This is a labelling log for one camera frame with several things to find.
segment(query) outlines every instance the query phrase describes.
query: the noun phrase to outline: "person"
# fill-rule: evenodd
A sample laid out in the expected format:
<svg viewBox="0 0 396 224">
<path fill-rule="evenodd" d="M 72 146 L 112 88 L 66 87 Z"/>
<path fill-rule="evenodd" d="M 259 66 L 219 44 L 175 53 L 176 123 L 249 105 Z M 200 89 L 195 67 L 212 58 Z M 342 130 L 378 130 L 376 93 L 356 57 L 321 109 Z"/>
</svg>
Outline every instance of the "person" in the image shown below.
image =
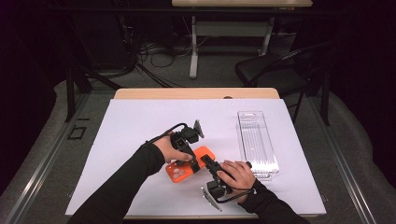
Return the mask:
<svg viewBox="0 0 396 224">
<path fill-rule="evenodd" d="M 67 223 L 121 223 L 134 196 L 150 175 L 158 173 L 166 162 L 191 159 L 191 155 L 172 147 L 169 135 L 143 145 L 85 201 Z M 231 176 L 223 171 L 218 171 L 218 176 L 236 189 L 236 194 L 243 192 L 238 189 L 260 189 L 256 194 L 249 193 L 237 198 L 237 203 L 248 213 L 256 213 L 261 223 L 309 223 L 257 180 L 246 163 L 224 161 L 220 166 Z"/>
</svg>

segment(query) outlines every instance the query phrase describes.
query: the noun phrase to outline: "small metal part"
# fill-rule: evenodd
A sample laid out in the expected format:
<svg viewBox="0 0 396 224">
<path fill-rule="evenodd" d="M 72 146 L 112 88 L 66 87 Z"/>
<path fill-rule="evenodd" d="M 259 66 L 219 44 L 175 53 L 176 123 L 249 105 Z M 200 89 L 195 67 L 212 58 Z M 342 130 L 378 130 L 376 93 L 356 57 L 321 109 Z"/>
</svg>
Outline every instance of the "small metal part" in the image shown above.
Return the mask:
<svg viewBox="0 0 396 224">
<path fill-rule="evenodd" d="M 194 130 L 198 133 L 200 137 L 205 138 L 204 133 L 202 132 L 201 124 L 198 119 L 195 120 Z"/>
<path fill-rule="evenodd" d="M 216 202 L 216 200 L 212 197 L 212 195 L 210 195 L 209 190 L 207 189 L 207 185 L 203 185 L 201 187 L 202 192 L 204 194 L 204 198 L 207 199 L 207 201 L 212 204 L 212 206 L 214 206 L 216 209 L 218 209 L 220 212 L 222 212 L 221 207 L 218 205 L 218 203 Z"/>
<path fill-rule="evenodd" d="M 71 198 L 71 197 L 73 196 L 73 193 L 74 193 L 74 190 L 72 189 L 72 190 L 70 190 L 70 191 L 67 193 L 67 196 L 68 196 L 69 198 Z"/>
<path fill-rule="evenodd" d="M 326 203 L 326 202 L 329 201 L 329 199 L 327 198 L 326 194 L 320 194 L 320 198 L 322 199 L 322 201 L 323 201 L 324 203 Z"/>
</svg>

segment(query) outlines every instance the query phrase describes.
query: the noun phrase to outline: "black sleeve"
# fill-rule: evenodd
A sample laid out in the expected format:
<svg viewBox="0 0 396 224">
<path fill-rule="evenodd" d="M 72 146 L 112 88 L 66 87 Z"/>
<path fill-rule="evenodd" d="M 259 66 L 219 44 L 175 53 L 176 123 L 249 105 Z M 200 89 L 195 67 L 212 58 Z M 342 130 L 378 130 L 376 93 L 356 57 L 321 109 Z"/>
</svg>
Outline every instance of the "black sleeve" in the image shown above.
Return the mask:
<svg viewBox="0 0 396 224">
<path fill-rule="evenodd" d="M 148 176 L 165 163 L 154 145 L 139 148 L 69 219 L 68 223 L 121 223 Z"/>
<path fill-rule="evenodd" d="M 309 223 L 303 217 L 298 216 L 287 203 L 278 199 L 259 180 L 256 179 L 253 189 L 256 189 L 257 193 L 249 193 L 247 199 L 239 205 L 249 213 L 256 213 L 262 223 Z"/>
</svg>

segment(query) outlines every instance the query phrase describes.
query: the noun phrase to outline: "orange case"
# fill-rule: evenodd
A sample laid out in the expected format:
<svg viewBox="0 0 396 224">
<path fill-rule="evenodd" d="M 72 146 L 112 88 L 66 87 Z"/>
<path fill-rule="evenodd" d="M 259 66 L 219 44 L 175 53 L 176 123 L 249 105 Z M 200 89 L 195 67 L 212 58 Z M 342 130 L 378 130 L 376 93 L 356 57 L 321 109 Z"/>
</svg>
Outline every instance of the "orange case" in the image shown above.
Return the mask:
<svg viewBox="0 0 396 224">
<path fill-rule="evenodd" d="M 215 159 L 215 154 L 209 150 L 207 147 L 198 147 L 194 150 L 194 154 L 196 156 L 196 160 L 198 161 L 199 167 L 202 169 L 205 167 L 205 163 L 201 160 L 201 157 L 204 155 L 208 155 L 212 160 Z M 176 162 L 172 162 L 165 167 L 166 173 L 168 173 L 169 177 L 174 183 L 178 183 L 185 178 L 193 175 L 190 164 L 188 162 L 184 162 L 183 165 L 178 166 Z"/>
</svg>

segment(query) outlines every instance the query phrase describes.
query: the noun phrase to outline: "transparent box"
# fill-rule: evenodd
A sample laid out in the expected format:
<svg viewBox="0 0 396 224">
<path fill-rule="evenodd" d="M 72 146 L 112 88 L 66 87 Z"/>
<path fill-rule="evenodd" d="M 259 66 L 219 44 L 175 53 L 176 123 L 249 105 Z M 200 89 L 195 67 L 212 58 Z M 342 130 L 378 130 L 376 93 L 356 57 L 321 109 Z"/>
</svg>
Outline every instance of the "transparent box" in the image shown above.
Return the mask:
<svg viewBox="0 0 396 224">
<path fill-rule="evenodd" d="M 242 159 L 252 165 L 260 180 L 271 180 L 279 171 L 271 139 L 261 111 L 240 111 L 236 124 Z"/>
</svg>

